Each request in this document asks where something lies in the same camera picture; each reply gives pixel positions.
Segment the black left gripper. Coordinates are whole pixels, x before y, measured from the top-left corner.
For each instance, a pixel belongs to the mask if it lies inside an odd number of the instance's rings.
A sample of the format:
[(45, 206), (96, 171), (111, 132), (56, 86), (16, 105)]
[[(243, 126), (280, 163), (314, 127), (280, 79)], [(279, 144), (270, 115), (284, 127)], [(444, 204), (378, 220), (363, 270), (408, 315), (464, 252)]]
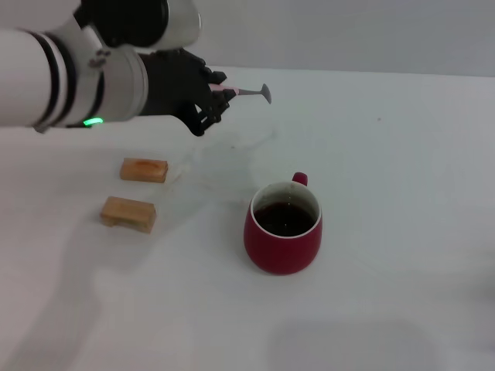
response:
[(221, 121), (236, 97), (233, 89), (211, 92), (210, 84), (222, 84), (226, 74), (211, 70), (203, 59), (184, 49), (141, 53), (139, 57), (148, 78), (141, 116), (173, 116), (200, 137)]

